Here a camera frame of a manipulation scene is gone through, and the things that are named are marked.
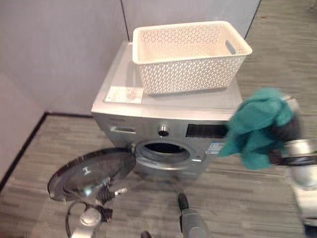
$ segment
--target open washer door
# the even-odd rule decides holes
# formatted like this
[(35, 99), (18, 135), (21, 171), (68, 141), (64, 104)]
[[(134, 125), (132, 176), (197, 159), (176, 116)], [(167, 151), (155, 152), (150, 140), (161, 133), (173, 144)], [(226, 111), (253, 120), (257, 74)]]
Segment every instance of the open washer door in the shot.
[(134, 168), (135, 156), (126, 148), (103, 149), (78, 157), (60, 168), (50, 179), (51, 199), (83, 199), (105, 184), (113, 185)]

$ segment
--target silver washing machine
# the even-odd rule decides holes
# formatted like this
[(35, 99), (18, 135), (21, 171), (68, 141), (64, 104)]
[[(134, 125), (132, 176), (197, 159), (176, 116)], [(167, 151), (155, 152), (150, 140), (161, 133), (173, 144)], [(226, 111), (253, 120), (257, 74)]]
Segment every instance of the silver washing machine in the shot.
[(50, 197), (93, 198), (132, 170), (196, 178), (222, 148), (225, 124), (241, 102), (235, 79), (222, 90), (143, 94), (132, 44), (123, 43), (92, 107), (114, 148), (88, 153), (60, 168), (49, 181)]
[(236, 80), (221, 90), (146, 95), (123, 43), (92, 107), (97, 124), (116, 147), (136, 157), (145, 174), (199, 176), (216, 157), (225, 123), (242, 102)]

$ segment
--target white plastic basket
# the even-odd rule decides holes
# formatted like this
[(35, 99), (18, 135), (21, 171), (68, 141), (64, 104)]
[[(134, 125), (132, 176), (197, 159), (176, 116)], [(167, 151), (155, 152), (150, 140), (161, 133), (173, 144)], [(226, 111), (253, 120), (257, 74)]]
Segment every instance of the white plastic basket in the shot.
[(252, 49), (226, 21), (139, 27), (133, 62), (146, 94), (224, 88)]

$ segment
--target teal towel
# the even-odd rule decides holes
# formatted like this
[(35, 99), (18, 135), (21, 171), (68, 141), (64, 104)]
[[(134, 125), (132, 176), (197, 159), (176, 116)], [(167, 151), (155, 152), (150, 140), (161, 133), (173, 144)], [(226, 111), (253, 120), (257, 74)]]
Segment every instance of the teal towel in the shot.
[(269, 127), (283, 126), (293, 116), (294, 112), (279, 90), (262, 88), (256, 91), (228, 122), (226, 144), (219, 156), (239, 153), (248, 169), (269, 167), (268, 152), (283, 148), (283, 142), (270, 132)]

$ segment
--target label sticker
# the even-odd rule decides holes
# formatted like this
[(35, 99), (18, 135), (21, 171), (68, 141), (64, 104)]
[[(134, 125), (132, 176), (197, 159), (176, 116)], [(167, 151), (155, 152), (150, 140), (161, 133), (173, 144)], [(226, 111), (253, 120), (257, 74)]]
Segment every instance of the label sticker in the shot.
[(112, 86), (105, 102), (112, 103), (141, 103), (143, 88)]
[(222, 142), (221, 141), (213, 141), (208, 150), (206, 151), (206, 154), (218, 154), (219, 151), (222, 149)]

